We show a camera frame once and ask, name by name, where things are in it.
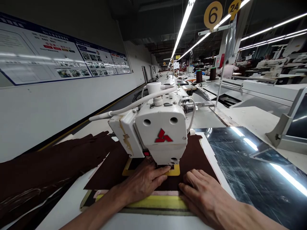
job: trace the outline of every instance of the person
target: person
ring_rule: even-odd
[[[236,71],[236,70],[239,70],[238,67],[236,67],[235,65],[229,65],[228,64],[228,61],[227,61],[227,64],[225,65],[224,67],[224,75],[223,75],[223,78],[224,79],[231,79],[232,75],[233,75],[233,72]],[[220,69],[220,71],[217,73],[219,76],[222,75],[222,70],[223,70],[223,67]]]
[[[150,196],[166,179],[169,166],[155,169],[146,158],[124,182],[111,188],[99,201],[70,221],[61,230],[100,229],[126,205]],[[193,169],[179,184],[181,199],[192,213],[213,229],[285,230],[255,207],[233,199],[220,184],[203,170]]]

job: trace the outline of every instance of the fluorescent light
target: fluorescent light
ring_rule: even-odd
[[[280,37],[277,37],[277,38],[272,38],[272,39],[270,39],[270,40],[267,40],[267,42],[269,42],[269,41],[272,41],[272,40],[275,40],[275,39],[279,39],[279,38],[282,38],[282,37],[285,37],[286,35],[283,35],[283,36],[280,36]]]
[[[195,46],[197,46],[199,43],[201,43],[206,37],[208,37],[211,33],[207,33],[205,36],[203,36],[195,45],[192,46],[187,52],[184,53],[178,60],[183,58],[188,52],[190,52]]]
[[[301,185],[296,179],[294,179],[289,173],[287,173],[282,167],[276,164],[270,163],[284,178],[286,178],[297,190],[307,196],[307,189]]]
[[[280,23],[280,24],[277,24],[277,25],[275,25],[275,26],[273,26],[273,27],[267,28],[267,29],[265,29],[265,30],[262,30],[262,31],[260,31],[260,32],[255,33],[255,34],[252,34],[252,35],[250,35],[250,36],[244,37],[244,38],[241,39],[241,41],[244,41],[244,40],[246,40],[246,39],[248,39],[248,38],[254,37],[254,36],[259,35],[259,34],[262,34],[262,33],[266,32],[266,31],[268,31],[268,30],[271,30],[271,29],[273,29],[273,28],[279,27],[279,26],[281,26],[281,25],[284,25],[284,24],[286,24],[286,23],[288,23],[288,22],[294,21],[294,20],[299,19],[299,18],[301,18],[301,17],[304,17],[304,16],[306,16],[306,15],[307,15],[307,13],[301,14],[301,15],[296,16],[296,17],[294,17],[294,18],[291,18],[291,19],[289,19],[289,20],[287,20],[287,21],[284,21],[284,22],[282,22],[282,23]]]
[[[236,134],[238,134],[239,136],[244,136],[244,134],[241,133],[240,130],[237,129],[237,127],[233,127],[233,126],[232,126],[232,127],[230,127],[230,128],[231,128],[233,131],[235,131]]]
[[[242,3],[241,3],[241,6],[240,6],[240,9],[242,8],[242,7],[244,7],[245,5],[246,5],[246,3],[248,3],[250,0],[244,0]]]
[[[271,30],[271,29],[273,29],[273,27],[270,27],[270,28],[267,28],[267,29],[265,29],[265,30],[262,30],[262,31],[260,31],[260,32],[258,32],[258,33],[252,34],[252,35],[250,35],[248,38],[254,37],[254,36],[259,35],[259,34],[262,34],[262,33],[264,33],[264,32],[267,32],[267,31]]]
[[[282,26],[282,25],[284,25],[284,24],[287,24],[288,22],[294,21],[294,20],[299,19],[299,18],[301,18],[301,17],[304,17],[304,16],[306,16],[306,15],[307,15],[307,13],[301,14],[301,15],[299,15],[299,16],[296,16],[295,18],[291,18],[291,19],[289,19],[289,20],[287,20],[287,21],[284,21],[284,22],[282,22],[282,23],[280,23],[280,24],[277,24],[277,25],[275,25],[273,28]]]
[[[281,41],[281,40],[284,40],[284,39],[282,38],[282,39],[278,39],[278,40],[273,40],[271,42],[268,42],[268,44],[273,43],[273,42],[278,42],[278,41]]]
[[[249,46],[245,46],[245,47],[239,48],[239,50],[242,51],[242,50],[254,48],[254,47],[257,47],[257,46],[262,46],[262,45],[270,44],[270,43],[273,43],[273,42],[278,42],[278,41],[285,40],[285,39],[288,39],[288,38],[292,38],[292,37],[300,36],[300,35],[303,35],[303,34],[307,34],[307,32],[297,34],[297,33],[301,32],[301,31],[306,31],[306,30],[307,29],[300,30],[300,31],[297,31],[297,32],[294,32],[294,33],[291,33],[291,34],[283,35],[283,36],[280,36],[280,37],[277,37],[277,38],[272,38],[272,39],[267,40],[267,41],[263,41],[263,42],[259,42],[259,43],[252,44],[252,45],[249,45]]]
[[[183,30],[185,29],[185,25],[186,25],[186,23],[189,19],[189,16],[190,16],[190,13],[192,11],[192,8],[194,6],[195,1],[196,0],[189,0],[189,2],[188,2],[188,5],[187,5],[186,10],[185,10],[185,15],[183,16],[182,23],[181,23],[181,26],[180,26],[180,30],[179,30],[179,33],[178,33],[178,37],[177,37],[177,40],[176,40],[176,43],[175,43],[175,46],[174,46],[174,51],[173,51],[172,57],[175,54],[175,51],[177,49],[177,46],[179,44],[180,38],[182,36]]]
[[[257,145],[255,145],[250,139],[244,138],[243,139],[250,147],[252,147],[255,151],[258,151]]]
[[[218,28],[220,25],[222,25],[222,24],[223,24],[227,19],[229,19],[230,17],[231,17],[230,14],[226,15],[225,18],[223,18],[223,19],[219,22],[219,24],[217,24],[213,29]]]
[[[264,42],[267,42],[267,41],[264,41]],[[256,43],[256,44],[254,44],[254,45],[259,45],[259,44],[262,44],[262,43],[264,43],[264,42],[259,42],[259,43]]]
[[[307,29],[304,29],[304,30],[300,30],[300,31],[296,31],[296,32],[294,32],[294,33],[292,33],[292,34],[288,34],[287,36],[290,36],[290,35],[293,35],[293,34],[297,34],[297,33],[300,33],[300,32],[304,32],[304,31],[306,31]]]
[[[303,35],[303,34],[306,34],[307,32],[305,33],[301,33],[301,34],[296,34],[296,35],[292,35],[290,37],[285,37],[284,39],[288,39],[288,38],[292,38],[292,37],[296,37],[296,36],[300,36],[300,35]]]

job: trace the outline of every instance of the information board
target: information board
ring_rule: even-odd
[[[0,13],[0,71],[14,84],[130,73],[124,54]]]

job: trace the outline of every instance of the screen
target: screen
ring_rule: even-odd
[[[288,129],[287,135],[307,139],[307,94],[305,94],[298,107],[293,121]]]

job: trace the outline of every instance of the mitsubishi logo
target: mitsubishi logo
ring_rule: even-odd
[[[154,141],[155,143],[158,143],[158,142],[173,142],[173,140],[167,136],[167,135],[164,135],[165,132],[163,129],[160,130],[159,134],[158,134],[158,138]]]

